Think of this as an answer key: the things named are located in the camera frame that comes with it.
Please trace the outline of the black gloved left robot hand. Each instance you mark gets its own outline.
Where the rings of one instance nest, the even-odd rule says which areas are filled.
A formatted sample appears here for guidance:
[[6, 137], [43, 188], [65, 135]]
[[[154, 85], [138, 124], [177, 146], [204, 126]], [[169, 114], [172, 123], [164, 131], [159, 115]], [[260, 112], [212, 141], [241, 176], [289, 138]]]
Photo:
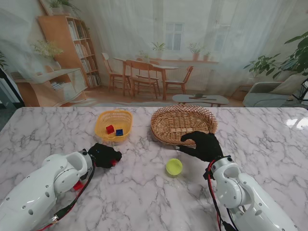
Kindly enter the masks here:
[[96, 143], [88, 153], [95, 159], [95, 165], [102, 168], [114, 167], [122, 158], [122, 153], [116, 151], [113, 147]]

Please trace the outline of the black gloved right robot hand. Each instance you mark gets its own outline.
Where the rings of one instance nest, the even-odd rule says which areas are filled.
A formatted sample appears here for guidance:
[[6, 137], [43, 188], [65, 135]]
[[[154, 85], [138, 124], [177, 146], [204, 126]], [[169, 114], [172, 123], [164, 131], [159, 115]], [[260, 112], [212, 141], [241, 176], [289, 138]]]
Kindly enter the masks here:
[[193, 140], [196, 147], [191, 148], [184, 145], [176, 146], [176, 149], [190, 156], [196, 157], [204, 162], [212, 162], [223, 156], [220, 144], [213, 133], [194, 131], [181, 137], [181, 142]]

